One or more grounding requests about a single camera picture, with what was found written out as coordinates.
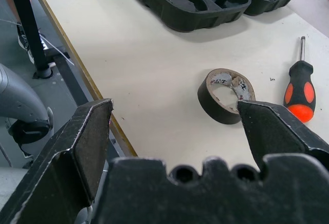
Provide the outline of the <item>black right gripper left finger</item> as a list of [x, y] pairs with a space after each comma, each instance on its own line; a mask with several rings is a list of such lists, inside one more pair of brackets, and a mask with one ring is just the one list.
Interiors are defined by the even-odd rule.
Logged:
[[112, 99], [79, 106], [47, 142], [1, 210], [1, 223], [74, 223], [95, 199]]

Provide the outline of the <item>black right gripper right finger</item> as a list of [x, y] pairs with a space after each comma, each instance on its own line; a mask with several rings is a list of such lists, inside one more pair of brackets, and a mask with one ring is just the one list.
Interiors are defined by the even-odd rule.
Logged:
[[286, 107], [268, 102], [239, 100], [237, 108], [254, 161], [268, 154], [307, 154], [328, 169], [328, 143]]

